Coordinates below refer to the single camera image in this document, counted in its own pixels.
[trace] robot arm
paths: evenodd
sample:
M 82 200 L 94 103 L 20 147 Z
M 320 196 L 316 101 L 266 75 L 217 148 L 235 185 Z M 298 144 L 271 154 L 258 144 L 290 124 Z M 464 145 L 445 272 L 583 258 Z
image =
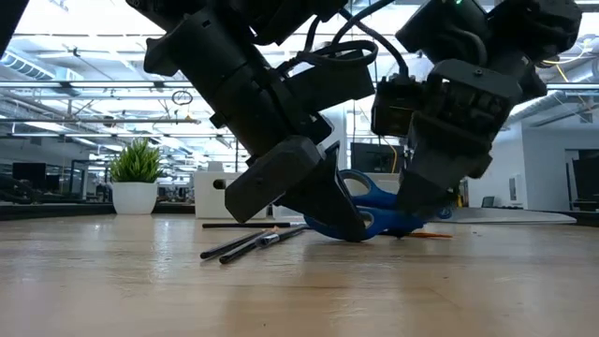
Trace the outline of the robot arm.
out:
M 127 2 L 167 31 L 148 41 L 145 70 L 181 70 L 213 108 L 214 125 L 228 127 L 252 156 L 226 190 L 231 214 L 244 222 L 275 202 L 361 241 L 364 222 L 337 171 L 339 145 L 317 146 L 331 133 L 320 110 L 374 94 L 367 66 L 376 44 L 339 40 L 352 24 L 380 36 L 343 10 L 347 0 Z M 278 69 L 255 46 L 283 43 L 316 15 L 313 35 L 340 11 L 349 22 L 330 46 L 311 51 L 309 37 Z M 430 0 L 410 19 L 396 38 L 435 67 L 426 82 L 415 82 L 393 52 L 401 73 L 378 84 L 373 107 L 373 131 L 408 138 L 414 151 L 398 209 L 428 217 L 448 188 L 485 172 L 509 111 L 546 93 L 534 65 L 571 48 L 580 19 L 572 0 L 505 0 L 490 13 L 475 0 Z M 314 67 L 287 76 L 301 62 Z

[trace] blue scissors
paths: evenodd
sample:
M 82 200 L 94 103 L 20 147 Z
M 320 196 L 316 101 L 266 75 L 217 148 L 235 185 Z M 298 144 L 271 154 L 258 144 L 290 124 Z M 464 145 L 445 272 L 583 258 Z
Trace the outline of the blue scissors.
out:
M 370 222 L 363 240 L 371 239 L 385 231 L 401 237 L 422 228 L 426 224 L 426 222 L 413 215 L 398 211 L 395 203 L 397 196 L 380 189 L 366 174 L 354 169 L 345 169 L 339 173 L 344 181 L 354 180 L 368 188 L 368 193 L 365 195 L 352 196 L 352 201 L 358 207 L 362 218 L 366 222 Z M 304 220 L 310 228 L 320 234 L 343 240 L 336 228 L 319 223 L 308 216 L 304 216 Z

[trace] desk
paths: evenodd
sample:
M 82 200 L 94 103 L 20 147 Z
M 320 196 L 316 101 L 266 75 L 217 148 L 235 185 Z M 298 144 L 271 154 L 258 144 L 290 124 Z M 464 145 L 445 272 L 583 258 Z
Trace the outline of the desk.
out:
M 193 215 L 0 223 L 0 335 L 589 337 L 599 230 L 432 225 L 453 240 L 306 232 L 221 267 L 248 230 Z

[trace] potted plant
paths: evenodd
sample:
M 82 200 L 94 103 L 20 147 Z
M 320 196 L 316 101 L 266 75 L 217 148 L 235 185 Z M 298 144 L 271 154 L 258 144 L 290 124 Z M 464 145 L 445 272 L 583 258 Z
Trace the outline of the potted plant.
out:
M 112 204 L 118 214 L 150 214 L 156 203 L 159 168 L 158 149 L 148 140 L 134 140 L 110 163 Z

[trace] white box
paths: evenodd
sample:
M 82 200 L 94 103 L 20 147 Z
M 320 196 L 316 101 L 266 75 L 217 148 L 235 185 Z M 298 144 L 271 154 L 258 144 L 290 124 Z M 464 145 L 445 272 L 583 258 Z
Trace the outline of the white box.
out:
M 225 188 L 241 176 L 241 173 L 196 172 L 194 192 L 196 196 L 197 219 L 233 219 L 225 207 Z M 266 208 L 253 219 L 266 219 Z

